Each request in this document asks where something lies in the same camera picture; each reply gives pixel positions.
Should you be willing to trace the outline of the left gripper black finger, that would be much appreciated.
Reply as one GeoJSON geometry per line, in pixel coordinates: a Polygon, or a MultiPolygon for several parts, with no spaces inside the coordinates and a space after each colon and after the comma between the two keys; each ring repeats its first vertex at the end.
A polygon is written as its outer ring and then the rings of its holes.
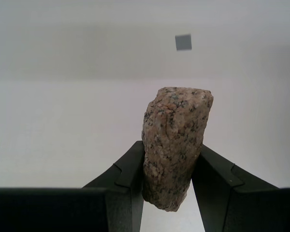
{"type": "Polygon", "coordinates": [[[192,183],[207,232],[290,232],[290,188],[278,188],[202,146],[192,183]]]}
{"type": "Polygon", "coordinates": [[[0,232],[138,232],[141,141],[82,188],[0,188],[0,232]]]}

